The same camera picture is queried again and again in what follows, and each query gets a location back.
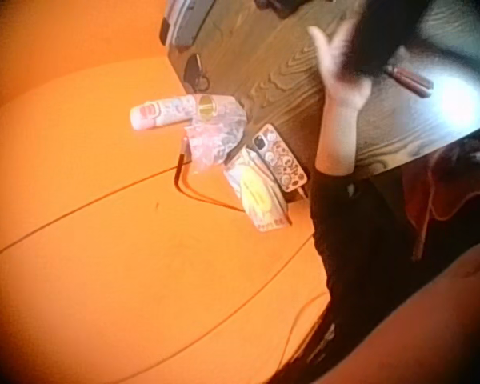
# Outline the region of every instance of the plastic bag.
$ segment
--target plastic bag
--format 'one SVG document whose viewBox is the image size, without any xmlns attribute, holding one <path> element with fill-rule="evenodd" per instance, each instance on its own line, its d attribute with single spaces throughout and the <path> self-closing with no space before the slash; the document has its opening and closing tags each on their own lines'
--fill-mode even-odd
<svg viewBox="0 0 480 384">
<path fill-rule="evenodd" d="M 233 97 L 200 95 L 198 112 L 185 128 L 197 170 L 223 163 L 242 139 L 246 125 L 246 112 Z"/>
<path fill-rule="evenodd" d="M 256 152 L 243 147 L 226 166 L 224 175 L 258 230 L 265 232 L 290 224 L 288 205 Z"/>
</svg>

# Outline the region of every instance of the hand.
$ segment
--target hand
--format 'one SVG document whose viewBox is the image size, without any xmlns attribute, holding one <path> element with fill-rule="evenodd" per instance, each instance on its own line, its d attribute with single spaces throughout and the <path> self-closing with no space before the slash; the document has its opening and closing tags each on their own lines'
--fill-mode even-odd
<svg viewBox="0 0 480 384">
<path fill-rule="evenodd" d="M 354 21 L 344 21 L 331 41 L 316 26 L 309 26 L 308 32 L 317 51 L 318 70 L 326 87 L 326 100 L 341 108 L 359 112 L 370 96 L 371 80 L 353 75 L 347 77 L 341 73 L 354 26 Z"/>
</svg>

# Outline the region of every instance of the smartphone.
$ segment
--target smartphone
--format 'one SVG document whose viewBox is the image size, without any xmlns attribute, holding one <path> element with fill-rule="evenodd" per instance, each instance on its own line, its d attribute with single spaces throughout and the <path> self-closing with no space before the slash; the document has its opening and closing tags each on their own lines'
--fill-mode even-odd
<svg viewBox="0 0 480 384">
<path fill-rule="evenodd" d="M 254 136 L 253 145 L 282 190 L 291 192 L 307 183 L 306 173 L 272 124 Z"/>
</svg>

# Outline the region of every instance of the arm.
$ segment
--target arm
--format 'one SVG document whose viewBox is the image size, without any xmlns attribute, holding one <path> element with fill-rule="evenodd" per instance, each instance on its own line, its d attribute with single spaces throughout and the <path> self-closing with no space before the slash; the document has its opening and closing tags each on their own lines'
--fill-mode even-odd
<svg viewBox="0 0 480 384">
<path fill-rule="evenodd" d="M 316 26 L 310 26 L 308 31 L 326 88 L 315 167 L 324 174 L 348 175 L 355 165 L 358 113 L 370 96 L 371 81 L 342 72 L 345 49 L 354 31 L 353 21 L 341 24 L 331 41 Z"/>
<path fill-rule="evenodd" d="M 317 384 L 437 383 L 480 347 L 480 245 L 400 306 Z"/>
</svg>

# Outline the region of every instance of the clear plastic bag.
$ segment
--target clear plastic bag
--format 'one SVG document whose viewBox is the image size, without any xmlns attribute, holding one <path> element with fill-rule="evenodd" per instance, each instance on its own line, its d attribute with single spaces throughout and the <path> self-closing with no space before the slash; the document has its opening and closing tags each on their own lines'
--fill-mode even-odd
<svg viewBox="0 0 480 384">
<path fill-rule="evenodd" d="M 247 116 L 231 96 L 199 96 L 198 112 L 185 129 L 192 161 L 202 171 L 224 162 L 242 139 Z"/>
</svg>

